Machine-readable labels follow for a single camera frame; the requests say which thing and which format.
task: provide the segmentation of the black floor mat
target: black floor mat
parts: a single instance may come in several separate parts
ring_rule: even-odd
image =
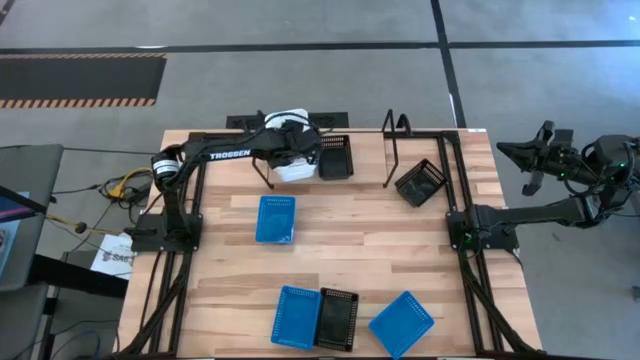
[[[0,55],[0,108],[151,106],[165,54]]]

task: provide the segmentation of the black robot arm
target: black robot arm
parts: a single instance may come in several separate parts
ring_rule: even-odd
[[[534,195],[545,174],[562,181],[570,197],[537,207],[495,209],[474,205],[465,213],[465,228],[481,239],[495,231],[511,231],[519,224],[556,222],[564,226],[588,228],[606,220],[622,208],[633,191],[640,189],[638,179],[638,138],[605,135],[578,151],[572,146],[573,130],[555,130],[546,121],[536,137],[524,143],[499,142],[498,149],[531,179],[522,188],[525,196]],[[570,184],[587,186],[576,191]]]
[[[278,126],[268,126],[270,121]],[[253,133],[233,137],[202,138],[172,145],[151,159],[153,179],[164,200],[161,215],[141,218],[132,236],[132,250],[191,252],[198,248],[202,219],[187,214],[180,189],[202,163],[254,157],[267,161],[272,169],[291,165],[298,159],[317,164],[322,138],[317,127],[296,113],[278,113]]]

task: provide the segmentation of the wooden table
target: wooden table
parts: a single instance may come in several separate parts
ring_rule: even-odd
[[[393,165],[391,141],[371,129],[345,131],[350,134],[355,175],[342,182],[276,183],[270,191],[250,159],[207,165],[201,208],[204,233],[194,254],[178,357],[388,356],[368,324],[404,290],[410,290],[436,322],[406,356],[474,354],[458,259],[449,246],[444,219],[446,193],[441,189],[416,209],[393,186],[423,158],[440,166],[436,141],[397,140],[400,165],[384,189],[381,184]],[[167,131],[162,147],[182,143],[188,134]],[[503,206],[487,133],[460,130],[460,138],[474,202]],[[458,204],[464,204],[451,147],[448,156]],[[292,245],[255,242],[258,203],[265,194],[296,196]],[[160,209],[157,204],[152,212]],[[526,342],[540,348],[520,266],[505,251],[485,253],[496,305]],[[155,254],[144,254],[135,260],[119,326],[123,345],[138,331],[154,259]],[[147,314],[155,308],[161,270],[162,265]],[[271,343],[275,308],[285,284],[360,294],[352,353],[318,347],[306,352]],[[479,312],[485,347],[490,349],[486,315]],[[160,350],[168,345],[172,313],[170,309],[165,320]]]

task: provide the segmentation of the gray floor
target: gray floor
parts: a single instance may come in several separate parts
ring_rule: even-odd
[[[449,41],[640,39],[637,1],[441,5]],[[17,0],[0,26],[0,48],[436,39],[426,0]],[[577,146],[603,134],[640,133],[640,48],[452,50],[452,56],[468,126],[487,128],[492,142],[528,140],[547,119],[575,129]],[[377,127],[387,108],[406,112],[414,127],[453,126],[438,50],[194,53],[169,57],[150,108],[2,110],[0,146],[155,151],[165,129],[220,128],[227,115],[290,107],[348,111],[352,126]],[[509,206],[566,196],[547,179],[537,196],[523,197],[527,175],[499,152],[495,157]],[[147,162],[140,155],[66,152],[56,188],[86,186]],[[92,223],[106,205],[96,194],[78,194],[60,197],[53,209]],[[103,226],[127,223],[124,212],[111,210]],[[546,350],[637,358],[640,303],[630,287],[640,284],[638,231],[632,218],[587,231],[518,229]],[[59,256],[77,243],[48,227],[39,252]]]

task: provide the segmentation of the black mesh basket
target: black mesh basket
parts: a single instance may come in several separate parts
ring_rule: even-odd
[[[424,159],[396,181],[396,189],[413,207],[420,207],[447,182],[429,160]]]
[[[315,345],[328,349],[351,351],[356,332],[358,294],[322,288],[322,306]]]
[[[318,173],[323,180],[347,179],[353,175],[349,135],[322,138]]]

